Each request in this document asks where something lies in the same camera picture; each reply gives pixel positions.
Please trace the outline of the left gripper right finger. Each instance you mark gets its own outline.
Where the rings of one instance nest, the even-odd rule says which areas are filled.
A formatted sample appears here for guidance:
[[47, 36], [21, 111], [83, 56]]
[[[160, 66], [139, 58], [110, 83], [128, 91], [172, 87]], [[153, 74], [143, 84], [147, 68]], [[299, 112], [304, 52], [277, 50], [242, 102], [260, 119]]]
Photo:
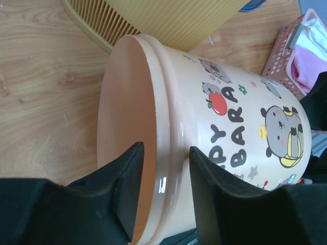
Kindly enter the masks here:
[[189, 152], [199, 244], [326, 244], [326, 185], [253, 186]]

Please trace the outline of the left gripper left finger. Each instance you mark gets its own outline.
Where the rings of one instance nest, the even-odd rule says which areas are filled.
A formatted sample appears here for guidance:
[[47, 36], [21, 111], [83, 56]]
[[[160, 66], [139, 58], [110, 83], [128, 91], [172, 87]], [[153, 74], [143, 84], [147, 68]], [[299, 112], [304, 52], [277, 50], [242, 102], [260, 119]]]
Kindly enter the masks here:
[[70, 183], [1, 179], [1, 244], [128, 244], [133, 239], [144, 163], [137, 142]]

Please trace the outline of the peach cartoon plastic bucket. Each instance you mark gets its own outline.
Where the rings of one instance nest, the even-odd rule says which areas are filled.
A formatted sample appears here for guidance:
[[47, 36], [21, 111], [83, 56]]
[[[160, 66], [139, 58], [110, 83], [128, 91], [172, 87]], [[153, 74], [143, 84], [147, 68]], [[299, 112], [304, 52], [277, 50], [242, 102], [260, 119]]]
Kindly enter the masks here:
[[144, 167], [133, 244], [195, 228], [189, 150], [264, 190], [296, 184], [311, 154], [299, 100], [269, 78], [139, 34], [114, 46], [102, 82], [98, 167], [137, 141]]

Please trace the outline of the yellow slatted waste bin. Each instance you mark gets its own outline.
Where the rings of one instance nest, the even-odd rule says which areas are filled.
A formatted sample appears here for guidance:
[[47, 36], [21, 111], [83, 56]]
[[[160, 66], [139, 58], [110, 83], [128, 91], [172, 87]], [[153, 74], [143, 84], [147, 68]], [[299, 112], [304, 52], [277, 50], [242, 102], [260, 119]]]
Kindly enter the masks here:
[[191, 51], [248, 2], [66, 0], [73, 22], [106, 52], [125, 35], [148, 34], [163, 45]]

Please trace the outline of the large blue plastic bucket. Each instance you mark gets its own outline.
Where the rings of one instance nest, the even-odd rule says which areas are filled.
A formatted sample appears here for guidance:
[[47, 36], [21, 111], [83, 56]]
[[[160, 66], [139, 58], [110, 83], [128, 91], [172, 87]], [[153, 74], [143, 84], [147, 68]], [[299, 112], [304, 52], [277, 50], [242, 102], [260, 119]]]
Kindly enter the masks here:
[[259, 8], [266, 0], [250, 0], [245, 6], [243, 6], [239, 12], [247, 13]]

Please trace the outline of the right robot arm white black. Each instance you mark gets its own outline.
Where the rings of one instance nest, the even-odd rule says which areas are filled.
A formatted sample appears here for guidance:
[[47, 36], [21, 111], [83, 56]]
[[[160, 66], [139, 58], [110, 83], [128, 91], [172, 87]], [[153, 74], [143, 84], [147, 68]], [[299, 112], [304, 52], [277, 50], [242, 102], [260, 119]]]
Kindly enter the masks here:
[[[311, 91], [300, 100], [314, 131], [326, 132], [326, 72], [318, 75]], [[310, 156], [309, 164], [303, 175], [314, 184], [326, 184], [326, 149], [321, 155]]]

